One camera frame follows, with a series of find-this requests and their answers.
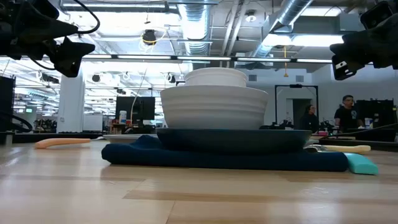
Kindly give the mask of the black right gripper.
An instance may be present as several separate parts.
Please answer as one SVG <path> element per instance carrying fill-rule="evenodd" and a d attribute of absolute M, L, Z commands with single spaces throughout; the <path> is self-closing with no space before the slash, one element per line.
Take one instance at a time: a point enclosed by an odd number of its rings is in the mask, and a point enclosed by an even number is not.
<path fill-rule="evenodd" d="M 379 1 L 361 15 L 360 22 L 364 30 L 344 35 L 344 44 L 330 45 L 335 80 L 356 75 L 372 61 L 374 68 L 398 69 L 398 1 Z M 373 49 L 357 44 L 377 45 Z"/>

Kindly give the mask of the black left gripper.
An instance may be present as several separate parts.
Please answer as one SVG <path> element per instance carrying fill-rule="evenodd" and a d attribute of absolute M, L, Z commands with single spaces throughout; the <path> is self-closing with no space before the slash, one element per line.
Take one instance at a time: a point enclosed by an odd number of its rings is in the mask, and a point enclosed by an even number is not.
<path fill-rule="evenodd" d="M 93 52 L 95 45 L 65 37 L 76 34 L 78 28 L 58 17 L 58 9 L 49 0 L 0 0 L 0 55 L 41 60 L 47 44 L 64 37 L 50 52 L 50 61 L 66 77 L 77 77 L 82 58 Z"/>

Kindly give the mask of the fork with orange handle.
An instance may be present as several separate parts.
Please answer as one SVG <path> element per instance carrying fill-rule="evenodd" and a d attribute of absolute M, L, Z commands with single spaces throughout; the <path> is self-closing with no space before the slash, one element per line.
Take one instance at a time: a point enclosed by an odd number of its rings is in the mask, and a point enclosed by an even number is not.
<path fill-rule="evenodd" d="M 41 140 L 41 141 L 35 143 L 34 147 L 36 149 L 46 149 L 46 148 L 52 147 L 52 146 L 69 145 L 69 144 L 84 144 L 84 143 L 89 143 L 89 142 L 97 141 L 97 140 L 104 140 L 104 137 L 100 136 L 95 139 L 50 138 L 50 139 L 44 139 L 44 140 Z"/>

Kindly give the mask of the knife with yellow handle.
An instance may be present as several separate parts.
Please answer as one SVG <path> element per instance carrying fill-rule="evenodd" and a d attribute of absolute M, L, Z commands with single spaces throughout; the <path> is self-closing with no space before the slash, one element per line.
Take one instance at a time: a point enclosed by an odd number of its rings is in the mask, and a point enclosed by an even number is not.
<path fill-rule="evenodd" d="M 332 146 L 332 145 L 319 145 L 312 144 L 304 147 L 304 149 L 308 152 L 348 152 L 348 153 L 356 153 L 356 154 L 364 154 L 371 151 L 371 147 L 367 145 L 359 145 L 359 146 Z"/>

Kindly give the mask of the spoon with teal handle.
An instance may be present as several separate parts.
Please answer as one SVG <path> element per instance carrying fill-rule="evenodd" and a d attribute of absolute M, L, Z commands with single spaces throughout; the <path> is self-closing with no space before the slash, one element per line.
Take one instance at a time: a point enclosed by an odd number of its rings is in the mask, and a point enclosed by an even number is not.
<path fill-rule="evenodd" d="M 375 163 L 360 154 L 344 153 L 348 160 L 348 169 L 354 174 L 378 175 L 379 169 Z"/>

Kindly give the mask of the white ceramic mug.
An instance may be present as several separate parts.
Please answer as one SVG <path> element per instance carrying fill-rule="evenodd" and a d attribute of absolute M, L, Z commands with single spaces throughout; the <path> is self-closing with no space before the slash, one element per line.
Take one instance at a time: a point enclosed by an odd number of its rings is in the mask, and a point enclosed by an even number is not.
<path fill-rule="evenodd" d="M 246 87 L 246 74 L 232 68 L 210 67 L 193 70 L 185 75 L 186 85 L 219 85 Z"/>

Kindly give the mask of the large white ribbed bowl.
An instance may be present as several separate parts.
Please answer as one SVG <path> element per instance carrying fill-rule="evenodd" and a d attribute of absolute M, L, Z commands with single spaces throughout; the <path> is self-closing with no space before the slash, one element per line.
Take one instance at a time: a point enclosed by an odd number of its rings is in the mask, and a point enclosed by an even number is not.
<path fill-rule="evenodd" d="M 239 86 L 183 85 L 160 92 L 170 128 L 259 129 L 269 95 Z"/>

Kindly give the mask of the white bowl with black rim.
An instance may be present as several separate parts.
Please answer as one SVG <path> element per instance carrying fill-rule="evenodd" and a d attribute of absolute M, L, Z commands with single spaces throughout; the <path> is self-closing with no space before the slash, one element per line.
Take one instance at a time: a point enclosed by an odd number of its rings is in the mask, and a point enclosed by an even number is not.
<path fill-rule="evenodd" d="M 217 154 L 277 154 L 301 151 L 312 132 L 286 129 L 158 128 L 157 137 L 174 151 Z"/>

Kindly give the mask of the navy cloth napkin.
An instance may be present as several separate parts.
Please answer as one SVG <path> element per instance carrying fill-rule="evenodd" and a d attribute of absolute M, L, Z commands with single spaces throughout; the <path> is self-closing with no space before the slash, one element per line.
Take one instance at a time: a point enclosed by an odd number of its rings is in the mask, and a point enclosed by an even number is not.
<path fill-rule="evenodd" d="M 241 156 L 172 151 L 166 149 L 160 140 L 149 135 L 143 135 L 129 144 L 109 143 L 102 149 L 101 156 L 111 164 L 131 166 L 320 172 L 344 172 L 349 168 L 348 158 L 342 152 L 302 151 Z"/>

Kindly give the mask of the white building pillar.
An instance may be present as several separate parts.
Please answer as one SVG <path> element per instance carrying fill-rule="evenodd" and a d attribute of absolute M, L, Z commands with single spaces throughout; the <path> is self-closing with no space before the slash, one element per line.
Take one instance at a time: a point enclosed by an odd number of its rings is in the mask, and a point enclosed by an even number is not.
<path fill-rule="evenodd" d="M 60 101 L 57 114 L 58 133 L 83 131 L 85 103 L 85 75 L 81 67 L 77 77 L 63 76 L 60 84 Z"/>

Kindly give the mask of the black equipment screen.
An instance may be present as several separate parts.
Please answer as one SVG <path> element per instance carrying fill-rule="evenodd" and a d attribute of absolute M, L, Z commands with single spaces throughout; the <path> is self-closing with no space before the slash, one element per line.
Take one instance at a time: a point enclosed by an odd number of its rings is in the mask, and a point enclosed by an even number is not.
<path fill-rule="evenodd" d="M 397 121 L 397 108 L 394 100 L 358 100 L 355 103 L 359 119 L 366 124 L 367 119 L 373 121 L 373 127 L 394 124 Z"/>

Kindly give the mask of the black cabinet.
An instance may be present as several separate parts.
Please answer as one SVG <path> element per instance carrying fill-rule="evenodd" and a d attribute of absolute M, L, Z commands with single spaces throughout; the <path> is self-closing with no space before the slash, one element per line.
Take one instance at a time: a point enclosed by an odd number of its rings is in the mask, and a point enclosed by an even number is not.
<path fill-rule="evenodd" d="M 14 101 L 15 79 L 0 77 L 0 133 L 7 131 L 10 117 L 6 114 L 12 114 Z"/>

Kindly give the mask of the person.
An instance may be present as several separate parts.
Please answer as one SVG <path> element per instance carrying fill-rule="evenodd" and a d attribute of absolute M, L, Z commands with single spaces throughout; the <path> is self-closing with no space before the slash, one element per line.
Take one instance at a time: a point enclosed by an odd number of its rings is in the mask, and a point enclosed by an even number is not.
<path fill-rule="evenodd" d="M 363 128 L 363 121 L 354 108 L 354 98 L 352 95 L 345 95 L 342 99 L 342 105 L 335 111 L 335 126 L 339 132 L 344 133 L 349 129 Z"/>
<path fill-rule="evenodd" d="M 305 112 L 301 117 L 299 128 L 302 130 L 311 130 L 312 133 L 316 133 L 319 129 L 319 120 L 315 114 L 315 107 L 308 105 L 305 108 Z"/>

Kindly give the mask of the whiteboard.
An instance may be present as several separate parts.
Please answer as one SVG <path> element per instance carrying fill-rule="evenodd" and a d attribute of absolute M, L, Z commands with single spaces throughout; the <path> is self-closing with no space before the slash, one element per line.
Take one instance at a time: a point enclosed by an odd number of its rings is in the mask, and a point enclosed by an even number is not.
<path fill-rule="evenodd" d="M 85 114 L 83 116 L 83 130 L 101 132 L 103 130 L 103 115 Z"/>

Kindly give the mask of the black ceiling-mounted device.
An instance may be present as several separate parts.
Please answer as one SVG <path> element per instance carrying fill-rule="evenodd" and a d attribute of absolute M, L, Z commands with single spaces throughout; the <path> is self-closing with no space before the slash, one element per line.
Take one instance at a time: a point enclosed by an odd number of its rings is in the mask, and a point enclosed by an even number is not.
<path fill-rule="evenodd" d="M 154 29 L 147 29 L 142 35 L 142 42 L 145 45 L 152 46 L 157 42 Z"/>

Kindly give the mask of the black computer monitor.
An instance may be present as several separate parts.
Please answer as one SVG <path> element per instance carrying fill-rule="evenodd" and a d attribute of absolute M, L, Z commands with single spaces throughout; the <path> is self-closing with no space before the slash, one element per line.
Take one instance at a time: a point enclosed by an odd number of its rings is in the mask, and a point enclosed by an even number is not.
<path fill-rule="evenodd" d="M 126 111 L 126 119 L 154 120 L 155 119 L 155 97 L 118 96 L 116 98 L 116 116 L 120 111 Z"/>

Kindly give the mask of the long ceiling light bar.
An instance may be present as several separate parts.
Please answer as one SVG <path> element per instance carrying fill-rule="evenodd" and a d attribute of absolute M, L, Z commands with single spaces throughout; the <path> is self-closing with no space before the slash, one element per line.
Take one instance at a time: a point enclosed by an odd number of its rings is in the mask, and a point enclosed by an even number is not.
<path fill-rule="evenodd" d="M 286 62 L 286 63 L 332 63 L 331 59 L 312 58 L 275 58 L 275 57 L 212 57 L 212 56 L 181 56 L 181 55 L 106 55 L 89 54 L 83 59 L 92 60 L 181 60 L 181 61 L 229 61 L 229 62 Z"/>

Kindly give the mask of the silver ventilation duct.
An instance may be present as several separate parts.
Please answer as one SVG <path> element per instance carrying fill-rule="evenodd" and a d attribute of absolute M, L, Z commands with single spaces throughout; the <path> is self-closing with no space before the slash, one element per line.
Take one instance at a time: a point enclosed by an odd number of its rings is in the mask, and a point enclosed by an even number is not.
<path fill-rule="evenodd" d="M 277 45 L 275 41 L 278 39 L 278 36 L 271 34 L 271 32 L 281 27 L 286 27 L 291 32 L 294 22 L 312 2 L 313 0 L 283 0 L 281 8 L 265 19 L 261 30 L 262 40 L 251 53 L 251 57 L 266 57 L 272 48 Z"/>
<path fill-rule="evenodd" d="M 207 4 L 179 4 L 178 11 L 182 18 L 181 29 L 187 55 L 204 56 L 210 51 L 206 43 L 210 36 L 211 6 Z"/>

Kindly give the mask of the black aluminium table frame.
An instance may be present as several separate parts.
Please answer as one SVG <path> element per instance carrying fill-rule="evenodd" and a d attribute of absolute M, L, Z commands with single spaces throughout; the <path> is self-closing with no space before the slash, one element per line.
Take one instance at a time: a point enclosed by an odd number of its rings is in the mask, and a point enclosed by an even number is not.
<path fill-rule="evenodd" d="M 49 138 L 78 138 L 78 139 L 96 139 L 100 134 L 92 133 L 11 133 L 0 132 L 0 145 L 12 143 L 32 143 Z M 332 137 L 321 139 L 320 136 L 312 136 L 309 142 L 317 142 L 321 145 L 335 146 L 357 146 L 368 145 L 375 151 L 398 152 L 398 142 L 382 142 L 382 141 L 360 141 L 351 137 Z"/>

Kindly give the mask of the black rectangular stand frame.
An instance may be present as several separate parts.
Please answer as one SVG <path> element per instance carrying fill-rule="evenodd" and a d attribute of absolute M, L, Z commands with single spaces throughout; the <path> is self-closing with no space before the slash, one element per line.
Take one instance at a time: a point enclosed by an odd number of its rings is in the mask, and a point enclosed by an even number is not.
<path fill-rule="evenodd" d="M 302 85 L 302 84 L 289 84 L 289 85 L 274 85 L 274 115 L 275 115 L 275 123 L 278 123 L 278 109 L 277 109 L 277 89 L 278 87 L 289 87 L 289 88 L 303 88 L 303 87 L 308 87 L 308 88 L 314 88 L 315 89 L 315 97 L 316 97 L 316 105 L 319 102 L 319 96 L 318 96 L 318 85 Z"/>

